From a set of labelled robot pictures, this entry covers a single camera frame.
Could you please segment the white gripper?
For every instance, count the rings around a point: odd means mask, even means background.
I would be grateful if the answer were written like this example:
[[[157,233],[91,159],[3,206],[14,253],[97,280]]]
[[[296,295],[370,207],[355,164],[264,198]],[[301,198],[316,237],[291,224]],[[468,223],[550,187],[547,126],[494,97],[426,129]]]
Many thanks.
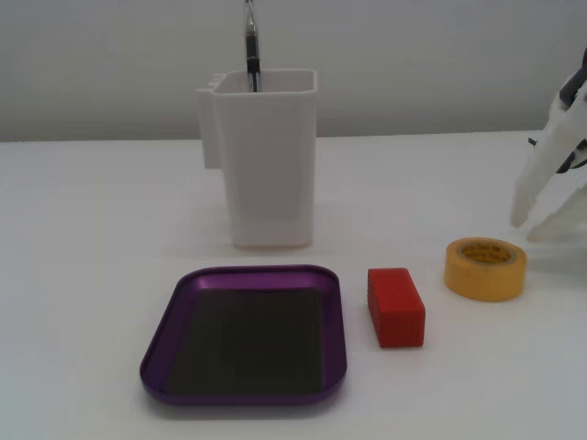
[[[515,182],[511,211],[514,227],[527,220],[537,196],[562,164],[566,171],[586,168],[586,149],[575,149],[586,137],[586,52],[583,52],[579,69],[555,94],[548,116],[533,153]],[[554,212],[532,226],[526,239],[548,241],[582,223],[586,223],[586,183],[576,188]]]

